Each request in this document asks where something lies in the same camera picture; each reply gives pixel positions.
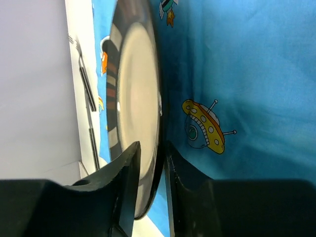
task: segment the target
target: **stainless steel plate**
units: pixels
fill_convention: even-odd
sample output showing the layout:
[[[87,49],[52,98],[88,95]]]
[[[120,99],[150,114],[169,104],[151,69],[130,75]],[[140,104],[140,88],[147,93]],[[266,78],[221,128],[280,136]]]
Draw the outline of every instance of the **stainless steel plate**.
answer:
[[[107,54],[107,119],[111,159],[141,144],[135,218],[148,211],[160,180],[161,95],[157,47],[147,0],[118,0]]]

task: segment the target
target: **flying saucer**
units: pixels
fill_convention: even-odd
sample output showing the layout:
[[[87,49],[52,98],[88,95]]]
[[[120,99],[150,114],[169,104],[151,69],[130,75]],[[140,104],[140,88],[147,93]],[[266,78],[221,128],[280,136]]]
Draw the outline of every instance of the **flying saucer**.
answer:
[[[157,158],[162,123],[161,85],[148,2],[118,0],[110,37],[100,46],[102,72],[107,75],[105,108],[111,160],[131,143],[141,144],[135,210],[135,218],[139,219],[154,199],[163,168],[163,159]]]
[[[185,122],[185,130],[189,139],[189,145],[193,148],[208,147],[212,151],[222,154],[225,150],[225,135],[236,134],[236,130],[222,132],[219,119],[212,111],[218,103],[214,100],[208,108],[193,100],[186,100],[182,104],[183,111],[188,115]]]

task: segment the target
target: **white wall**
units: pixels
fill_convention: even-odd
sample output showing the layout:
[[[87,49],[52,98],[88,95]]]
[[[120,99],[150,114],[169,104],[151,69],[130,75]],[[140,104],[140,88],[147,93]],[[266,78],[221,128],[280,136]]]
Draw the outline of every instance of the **white wall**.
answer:
[[[0,179],[79,179],[64,0],[0,1]]]

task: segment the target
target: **fork handle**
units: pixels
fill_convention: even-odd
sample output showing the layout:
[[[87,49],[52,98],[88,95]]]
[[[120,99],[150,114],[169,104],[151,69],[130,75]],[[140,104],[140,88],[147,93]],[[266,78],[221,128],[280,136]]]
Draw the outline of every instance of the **fork handle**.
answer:
[[[95,111],[97,111],[97,107],[94,103],[93,94],[92,94],[91,86],[90,86],[89,79],[87,76],[87,72],[86,72],[84,66],[80,66],[79,71],[80,71],[81,79],[82,79],[82,82],[84,85],[84,89],[85,89],[87,96],[88,96],[89,105],[91,107],[91,110],[93,112],[95,112]]]

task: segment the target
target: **cartoon ufo print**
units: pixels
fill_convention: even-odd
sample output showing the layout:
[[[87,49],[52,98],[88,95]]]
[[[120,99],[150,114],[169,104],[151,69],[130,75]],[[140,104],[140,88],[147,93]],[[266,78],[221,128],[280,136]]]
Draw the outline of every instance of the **cartoon ufo print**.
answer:
[[[212,111],[217,103],[214,100],[208,108],[189,99],[183,102],[182,109],[187,114],[185,130],[189,145],[193,148],[208,147],[217,154],[222,154],[225,150],[225,135],[237,132],[222,132],[219,119]]]

